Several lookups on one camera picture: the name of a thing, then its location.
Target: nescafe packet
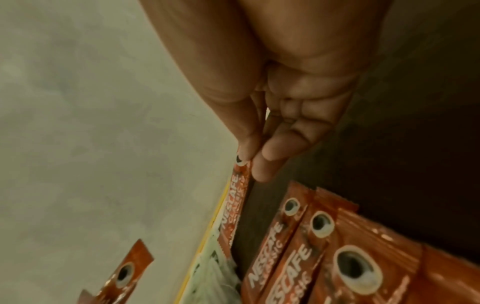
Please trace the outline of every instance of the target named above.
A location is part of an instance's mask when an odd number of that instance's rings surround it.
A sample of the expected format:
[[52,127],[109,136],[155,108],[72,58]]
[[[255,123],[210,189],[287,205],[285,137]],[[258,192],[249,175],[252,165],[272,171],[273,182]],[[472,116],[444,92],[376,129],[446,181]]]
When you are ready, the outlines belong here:
[[308,303],[400,303],[418,271],[422,246],[342,209],[336,231]]
[[[136,241],[91,302],[98,304],[125,304],[137,286],[143,272],[153,260],[154,258],[142,240]],[[88,296],[87,291],[82,291],[79,302],[87,304],[88,302],[85,302],[85,299]]]
[[418,276],[404,304],[423,303],[480,303],[480,268],[424,246]]
[[257,303],[277,262],[298,227],[315,192],[291,181],[258,253],[241,285],[243,303]]
[[331,238],[336,237],[335,219],[339,208],[355,212],[358,205],[317,188],[315,200],[308,206],[258,303],[297,304],[307,296],[325,249]]
[[223,201],[225,208],[220,222],[220,235],[218,237],[218,242],[227,257],[231,256],[230,248],[234,241],[235,232],[240,220],[240,213],[245,198],[247,197],[251,176],[252,162],[241,161],[237,156],[230,178],[228,193]]

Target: coffee stick packet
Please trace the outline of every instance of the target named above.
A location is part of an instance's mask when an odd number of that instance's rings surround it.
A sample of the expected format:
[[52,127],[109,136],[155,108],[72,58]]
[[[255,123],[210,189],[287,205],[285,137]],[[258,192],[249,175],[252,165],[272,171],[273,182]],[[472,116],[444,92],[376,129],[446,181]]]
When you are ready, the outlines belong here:
[[123,261],[95,296],[99,304],[125,304],[145,269],[154,258],[141,239],[136,241]]
[[480,303],[480,268],[445,252],[424,246],[418,276],[404,304]]
[[331,238],[336,237],[339,208],[355,212],[358,205],[325,189],[317,189],[315,200],[308,206],[258,303],[297,304],[306,298],[325,249]]
[[291,181],[241,285],[243,303],[257,303],[315,192]]
[[340,209],[308,303],[398,304],[416,275],[422,246]]
[[220,235],[218,236],[218,242],[228,258],[231,257],[230,248],[234,241],[235,232],[240,220],[240,213],[247,197],[251,176],[252,162],[242,161],[237,155],[230,178],[230,185],[228,186],[228,193],[223,201],[225,207],[219,227]]

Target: dark background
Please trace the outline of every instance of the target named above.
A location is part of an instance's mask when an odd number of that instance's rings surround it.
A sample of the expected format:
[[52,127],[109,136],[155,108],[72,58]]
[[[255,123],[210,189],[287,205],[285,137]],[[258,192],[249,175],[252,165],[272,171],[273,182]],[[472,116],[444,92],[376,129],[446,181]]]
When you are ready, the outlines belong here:
[[397,0],[375,64],[336,132],[256,183],[232,252],[241,277],[290,180],[360,214],[480,262],[480,2]]

